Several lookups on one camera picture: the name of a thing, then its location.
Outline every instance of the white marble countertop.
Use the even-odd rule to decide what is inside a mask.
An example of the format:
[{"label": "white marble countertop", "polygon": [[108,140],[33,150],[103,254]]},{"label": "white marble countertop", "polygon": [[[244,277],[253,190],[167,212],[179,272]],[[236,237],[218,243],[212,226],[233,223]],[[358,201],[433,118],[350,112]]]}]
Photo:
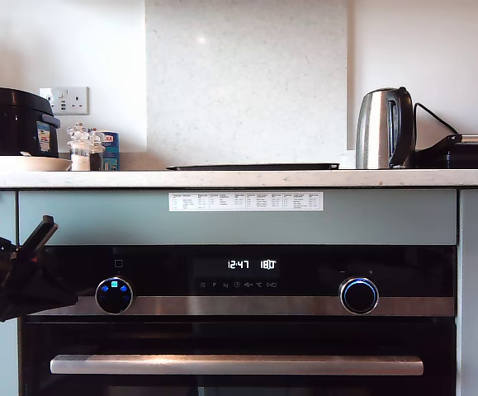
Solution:
[{"label": "white marble countertop", "polygon": [[286,172],[0,172],[0,189],[50,188],[478,188],[478,169]]}]

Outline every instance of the glass jar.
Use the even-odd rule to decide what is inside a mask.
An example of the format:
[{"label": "glass jar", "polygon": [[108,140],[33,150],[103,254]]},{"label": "glass jar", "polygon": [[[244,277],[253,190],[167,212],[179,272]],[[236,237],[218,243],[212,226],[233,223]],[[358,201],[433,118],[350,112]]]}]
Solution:
[{"label": "glass jar", "polygon": [[70,159],[72,160],[72,171],[90,170],[90,134],[83,124],[78,123],[67,129],[70,136],[68,146],[70,147]]},{"label": "glass jar", "polygon": [[103,170],[103,152],[105,148],[102,145],[104,135],[101,132],[97,132],[94,128],[89,130],[90,141],[92,146],[90,148],[90,170],[102,171]]},{"label": "glass jar", "polygon": [[90,143],[81,140],[70,140],[70,159],[72,160],[72,171],[90,170]]}]

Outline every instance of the power cord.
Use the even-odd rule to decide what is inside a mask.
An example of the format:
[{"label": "power cord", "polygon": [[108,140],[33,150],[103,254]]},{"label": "power cord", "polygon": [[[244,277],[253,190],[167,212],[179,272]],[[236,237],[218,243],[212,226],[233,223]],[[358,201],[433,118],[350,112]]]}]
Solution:
[{"label": "power cord", "polygon": [[451,125],[449,125],[445,120],[440,118],[438,115],[433,113],[431,110],[429,110],[426,106],[424,106],[422,103],[415,103],[413,107],[413,127],[414,127],[414,137],[417,139],[419,136],[419,132],[417,131],[417,108],[422,107],[424,110],[428,112],[430,116],[432,116],[435,120],[440,122],[442,125],[444,125],[446,128],[448,128],[452,133],[454,134],[459,134],[455,128],[453,128]]}]

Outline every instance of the oven door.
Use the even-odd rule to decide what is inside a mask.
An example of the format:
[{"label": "oven door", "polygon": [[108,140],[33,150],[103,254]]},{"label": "oven door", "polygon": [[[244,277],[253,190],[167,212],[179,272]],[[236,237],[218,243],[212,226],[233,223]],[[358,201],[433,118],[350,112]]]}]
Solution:
[{"label": "oven door", "polygon": [[22,319],[21,394],[455,394],[453,318],[156,320]]}]

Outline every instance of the marble backsplash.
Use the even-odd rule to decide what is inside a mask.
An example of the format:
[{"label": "marble backsplash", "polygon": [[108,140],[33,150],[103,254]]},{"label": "marble backsplash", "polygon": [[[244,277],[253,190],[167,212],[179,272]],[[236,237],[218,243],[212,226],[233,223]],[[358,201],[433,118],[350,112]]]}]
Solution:
[{"label": "marble backsplash", "polygon": [[147,0],[148,152],[189,163],[352,163],[345,0]]}]

